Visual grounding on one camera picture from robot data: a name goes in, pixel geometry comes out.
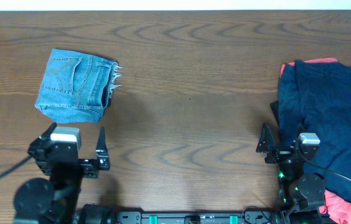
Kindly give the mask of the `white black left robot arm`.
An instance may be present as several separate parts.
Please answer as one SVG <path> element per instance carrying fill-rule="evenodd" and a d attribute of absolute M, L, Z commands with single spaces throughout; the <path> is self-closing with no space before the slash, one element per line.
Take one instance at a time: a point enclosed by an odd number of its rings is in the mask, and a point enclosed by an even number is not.
<path fill-rule="evenodd" d="M 110 169 L 105 130 L 100 129 L 96 157 L 81 159 L 80 131 L 52 123 L 27 150 L 46 176 L 22 184 L 13 200 L 14 223 L 116 223 L 112 208 L 86 204 L 77 208 L 83 179 L 96 179 Z"/>

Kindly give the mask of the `light blue denim jeans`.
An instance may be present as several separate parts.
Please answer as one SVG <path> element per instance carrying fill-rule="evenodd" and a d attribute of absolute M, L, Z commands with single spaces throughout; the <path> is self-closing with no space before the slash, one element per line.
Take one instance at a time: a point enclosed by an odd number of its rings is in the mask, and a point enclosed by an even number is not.
<path fill-rule="evenodd" d="M 35 107 L 56 123 L 97 123 L 119 87 L 120 69 L 115 60 L 52 49 Z"/>

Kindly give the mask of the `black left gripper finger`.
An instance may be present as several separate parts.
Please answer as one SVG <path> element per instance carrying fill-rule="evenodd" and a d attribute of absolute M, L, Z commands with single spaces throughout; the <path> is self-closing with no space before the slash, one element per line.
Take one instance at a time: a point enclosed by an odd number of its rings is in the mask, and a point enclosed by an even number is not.
<path fill-rule="evenodd" d="M 57 127 L 57 123 L 52 123 L 40 136 L 39 138 L 42 140 L 50 139 L 50 135 L 55 131 Z"/>
<path fill-rule="evenodd" d="M 105 128 L 102 126 L 96 144 L 96 157 L 99 170 L 110 170 L 110 157 L 105 140 Z"/>

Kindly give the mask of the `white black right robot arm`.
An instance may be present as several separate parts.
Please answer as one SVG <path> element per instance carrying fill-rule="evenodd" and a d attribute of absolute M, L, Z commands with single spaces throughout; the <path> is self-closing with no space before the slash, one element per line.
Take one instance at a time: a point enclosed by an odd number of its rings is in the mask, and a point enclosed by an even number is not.
<path fill-rule="evenodd" d="M 319 150 L 315 133 L 300 133 L 290 146 L 277 144 L 269 124 L 263 123 L 256 152 L 265 153 L 267 164 L 278 168 L 278 212 L 263 215 L 269 223 L 322 223 L 319 207 L 324 205 L 325 180 L 316 173 L 305 173 L 304 164 Z"/>

